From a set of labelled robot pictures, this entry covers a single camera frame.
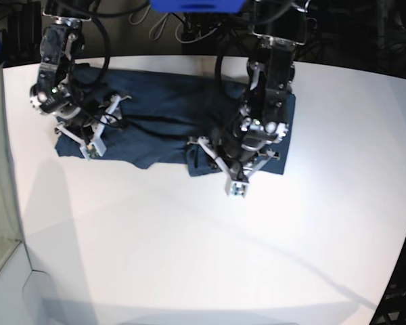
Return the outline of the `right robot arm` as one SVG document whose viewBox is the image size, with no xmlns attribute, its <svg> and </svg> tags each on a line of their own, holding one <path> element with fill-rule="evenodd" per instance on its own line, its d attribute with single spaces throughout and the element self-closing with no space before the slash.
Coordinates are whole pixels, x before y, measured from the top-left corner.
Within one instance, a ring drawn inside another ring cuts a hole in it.
<svg viewBox="0 0 406 325">
<path fill-rule="evenodd" d="M 105 82 L 111 47 L 108 33 L 101 22 L 110 14 L 98 11 L 99 1 L 48 1 L 43 15 L 53 19 L 40 44 L 40 65 L 37 81 L 30 88 L 30 104 L 42 115 L 57 119 L 55 133 L 66 135 L 89 148 L 102 136 L 105 128 L 124 129 L 125 122 L 118 104 L 117 93 L 106 102 L 96 95 L 108 85 Z M 104 63 L 91 81 L 77 78 L 76 57 L 85 47 L 83 23 L 92 22 L 104 41 Z"/>
</svg>

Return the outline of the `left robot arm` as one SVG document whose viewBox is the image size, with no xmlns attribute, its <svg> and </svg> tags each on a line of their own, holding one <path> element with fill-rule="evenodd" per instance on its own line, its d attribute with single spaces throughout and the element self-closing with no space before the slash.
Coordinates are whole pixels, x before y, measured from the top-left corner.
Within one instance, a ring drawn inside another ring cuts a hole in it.
<svg viewBox="0 0 406 325">
<path fill-rule="evenodd" d="M 215 84 L 234 110 L 215 120 L 209 135 L 189 139 L 192 177 L 224 173 L 227 189 L 240 195 L 259 171 L 284 174 L 296 103 L 294 57 L 306 42 L 308 8 L 308 1 L 246 1 L 227 14 L 247 30 L 221 46 L 215 63 Z M 221 68 L 228 50 L 246 39 L 255 42 L 248 53 L 248 83 L 234 95 Z"/>
</svg>

